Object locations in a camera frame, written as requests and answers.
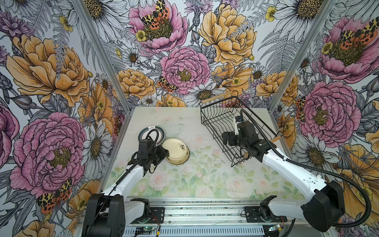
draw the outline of plate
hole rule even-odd
[[[179,159],[179,160],[173,160],[173,159],[170,159],[169,157],[166,157],[168,162],[170,162],[171,164],[174,164],[174,165],[180,165],[180,164],[183,164],[184,162],[186,162],[188,160],[188,158],[190,157],[190,150],[187,148],[187,153],[186,155]]]
[[[161,145],[164,141],[164,138],[166,137],[166,134],[164,133],[164,130],[163,128],[159,127],[159,126],[148,126],[148,127],[145,127],[139,134],[138,134],[138,141],[141,141],[142,139],[146,139],[147,137],[147,134],[149,133],[149,131],[153,130],[153,129],[158,129],[158,141],[156,143],[157,146]],[[151,132],[150,133],[150,137],[153,139],[153,141],[155,140],[155,137],[157,136],[157,133],[156,132]]]
[[[188,148],[176,138],[167,139],[162,147],[170,152],[169,158],[171,160],[180,160],[187,155]]]

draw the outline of wooden handle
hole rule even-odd
[[[272,142],[272,143],[273,143],[273,142],[276,142],[276,141],[279,140],[280,138],[281,138],[281,136],[274,137],[273,139],[270,140],[270,142]],[[244,157],[244,158],[247,158],[248,156],[249,156],[249,153],[247,153],[247,152],[246,152],[245,154],[243,154],[243,157]]]
[[[274,137],[273,139],[270,140],[270,142],[274,143],[276,142],[277,140],[279,140],[282,136],[277,136],[277,137]]]
[[[210,102],[212,100],[215,100],[215,99],[218,99],[218,98],[221,98],[223,96],[227,96],[227,95],[230,95],[232,94],[234,91],[229,91],[229,92],[226,92],[224,94],[221,94],[221,95],[218,95],[218,96],[215,96],[215,97],[212,97],[212,98],[209,98],[209,99],[206,99],[206,100],[203,100],[203,103],[207,103],[207,102]]]

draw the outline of black wire dish rack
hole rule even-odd
[[[256,115],[244,102],[237,96],[226,97],[230,93],[225,93],[203,102],[200,102],[200,116],[201,124],[205,125],[209,132],[212,134],[213,139],[216,140],[222,152],[232,162],[231,167],[248,160],[250,156],[247,155],[246,150],[239,146],[224,145],[222,142],[222,134],[224,132],[234,131],[234,120],[236,116],[240,115],[240,110],[245,109],[250,113],[251,117],[261,126],[263,132],[271,140],[278,136],[258,115]],[[244,121],[249,121],[249,118],[244,114]]]

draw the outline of table surface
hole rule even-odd
[[[271,128],[264,108],[252,109]],[[190,150],[190,158],[181,165],[163,160],[153,174],[147,173],[134,187],[130,197],[264,199],[269,195],[303,199],[298,190],[278,172],[249,159],[237,166],[231,162],[200,122],[200,108],[136,107],[106,180],[109,187],[123,174],[132,154],[138,150],[138,134],[145,127],[157,125],[166,139],[177,138]],[[283,149],[280,141],[275,144]]]

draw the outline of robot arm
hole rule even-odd
[[[345,213],[342,187],[332,181],[326,182],[321,176],[299,167],[288,160],[283,152],[271,147],[276,146],[266,139],[260,139],[255,126],[243,121],[242,116],[235,118],[235,131],[223,134],[224,144],[239,146],[247,151],[245,157],[255,157],[290,181],[301,192],[304,200],[282,199],[270,196],[261,202],[261,217],[269,220],[273,216],[288,216],[306,220],[315,229],[326,232]]]
[[[147,199],[135,198],[124,205],[124,196],[127,197],[147,171],[157,166],[168,154],[163,147],[155,146],[155,142],[149,138],[140,140],[138,152],[133,155],[121,178],[103,193],[93,194],[89,198],[82,237],[122,236],[126,225],[135,219],[150,216]]]

